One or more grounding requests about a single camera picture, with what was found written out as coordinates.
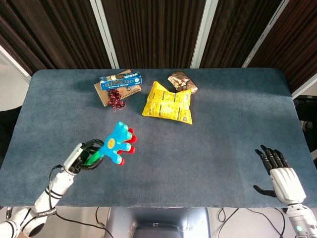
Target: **yellow snack bag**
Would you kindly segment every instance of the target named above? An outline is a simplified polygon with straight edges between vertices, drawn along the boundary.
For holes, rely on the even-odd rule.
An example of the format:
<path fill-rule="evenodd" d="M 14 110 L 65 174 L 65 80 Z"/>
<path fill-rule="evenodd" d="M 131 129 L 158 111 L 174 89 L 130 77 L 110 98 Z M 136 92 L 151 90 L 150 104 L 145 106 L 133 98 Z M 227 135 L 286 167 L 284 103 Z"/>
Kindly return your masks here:
<path fill-rule="evenodd" d="M 190 96 L 190 89 L 179 93 L 171 93 L 155 81 L 142 115 L 193 124 L 189 110 Z"/>

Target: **blue-gray tablecloth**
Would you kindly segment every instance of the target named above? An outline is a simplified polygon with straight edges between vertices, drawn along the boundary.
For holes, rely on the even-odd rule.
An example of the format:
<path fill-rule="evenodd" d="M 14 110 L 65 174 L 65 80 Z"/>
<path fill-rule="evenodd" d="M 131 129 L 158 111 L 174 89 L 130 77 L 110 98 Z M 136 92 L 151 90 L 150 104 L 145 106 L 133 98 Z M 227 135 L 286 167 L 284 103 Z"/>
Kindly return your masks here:
<path fill-rule="evenodd" d="M 0 205 L 32 205 L 48 185 L 50 169 L 79 142 L 104 140 L 118 120 L 133 127 L 136 153 L 120 167 L 109 158 L 81 172 L 59 205 L 67 206 L 282 206 L 252 185 L 271 189 L 254 149 L 282 151 L 317 205 L 310 158 L 283 74 L 271 68 L 184 69 L 198 92 L 193 125 L 143 117 L 152 83 L 175 89 L 174 69 L 140 69 L 142 91 L 125 109 L 103 107 L 94 83 L 122 69 L 41 70 L 34 74 L 0 170 Z"/>

